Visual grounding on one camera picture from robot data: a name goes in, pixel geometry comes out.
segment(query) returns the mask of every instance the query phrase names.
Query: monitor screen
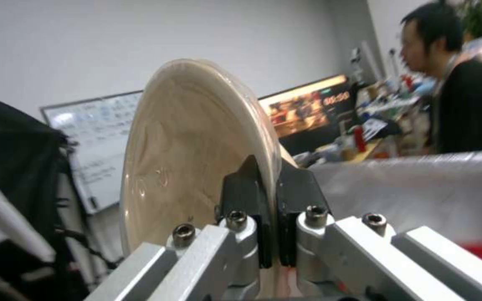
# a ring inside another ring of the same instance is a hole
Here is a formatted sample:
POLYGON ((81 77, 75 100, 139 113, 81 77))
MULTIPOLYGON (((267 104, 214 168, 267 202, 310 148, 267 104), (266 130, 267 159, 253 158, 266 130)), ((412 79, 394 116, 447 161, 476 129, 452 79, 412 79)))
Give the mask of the monitor screen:
POLYGON ((339 123, 354 123, 354 104, 346 76, 329 77, 260 98, 280 142, 291 154, 331 143, 339 123))

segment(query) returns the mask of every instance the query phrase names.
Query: lanyard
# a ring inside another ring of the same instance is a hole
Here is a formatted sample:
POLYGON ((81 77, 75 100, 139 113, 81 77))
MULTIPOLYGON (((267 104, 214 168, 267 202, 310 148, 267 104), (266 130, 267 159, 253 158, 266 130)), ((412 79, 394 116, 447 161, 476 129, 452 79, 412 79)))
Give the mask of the lanyard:
POLYGON ((433 120, 432 120, 432 134, 433 134, 433 147, 436 152, 440 150, 440 94, 442 93, 442 87, 444 86, 447 78, 451 74, 451 71, 455 68, 457 63, 457 58, 459 57, 458 54, 455 54, 449 59, 446 65, 446 70, 444 71, 444 76, 438 80, 436 84, 436 89, 434 90, 434 103, 432 105, 433 108, 433 120))
POLYGON ((451 74, 451 71, 453 71, 453 69, 455 68, 458 58, 459 58, 459 54, 454 54, 451 57, 451 59, 449 59, 449 61, 447 62, 446 70, 444 70, 444 76, 440 80, 438 80, 438 82, 436 83, 436 89, 434 90, 434 95, 437 96, 437 98, 440 92, 442 92, 441 91, 442 87, 444 86, 447 78, 451 74))

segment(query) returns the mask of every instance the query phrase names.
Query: man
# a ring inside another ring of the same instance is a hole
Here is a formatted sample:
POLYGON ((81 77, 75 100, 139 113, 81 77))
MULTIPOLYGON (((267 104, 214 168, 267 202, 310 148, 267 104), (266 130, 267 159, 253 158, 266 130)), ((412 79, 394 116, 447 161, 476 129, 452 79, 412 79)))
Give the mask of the man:
POLYGON ((482 151, 482 63, 462 55, 463 29, 444 1, 402 20, 401 56, 411 71, 438 80, 432 132, 438 153, 482 151))

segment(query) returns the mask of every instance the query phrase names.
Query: black hair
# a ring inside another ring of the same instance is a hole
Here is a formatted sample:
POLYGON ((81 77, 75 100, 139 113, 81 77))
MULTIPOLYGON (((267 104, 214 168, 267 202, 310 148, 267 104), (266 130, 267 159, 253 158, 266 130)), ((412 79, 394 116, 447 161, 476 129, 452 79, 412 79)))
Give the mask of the black hair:
POLYGON ((417 21, 417 31, 427 53, 431 44, 439 38, 446 38, 447 51, 461 51, 464 36, 461 19, 444 0, 418 7, 404 17, 401 24, 413 20, 417 21))

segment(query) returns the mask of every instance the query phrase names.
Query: whiteboard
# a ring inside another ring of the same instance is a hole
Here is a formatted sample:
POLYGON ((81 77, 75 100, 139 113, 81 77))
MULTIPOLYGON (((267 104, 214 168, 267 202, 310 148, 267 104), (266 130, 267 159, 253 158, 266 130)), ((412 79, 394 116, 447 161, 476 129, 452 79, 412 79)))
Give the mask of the whiteboard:
POLYGON ((124 153, 141 94, 136 91, 41 109, 49 126, 78 143, 70 164, 88 214, 120 200, 124 153))

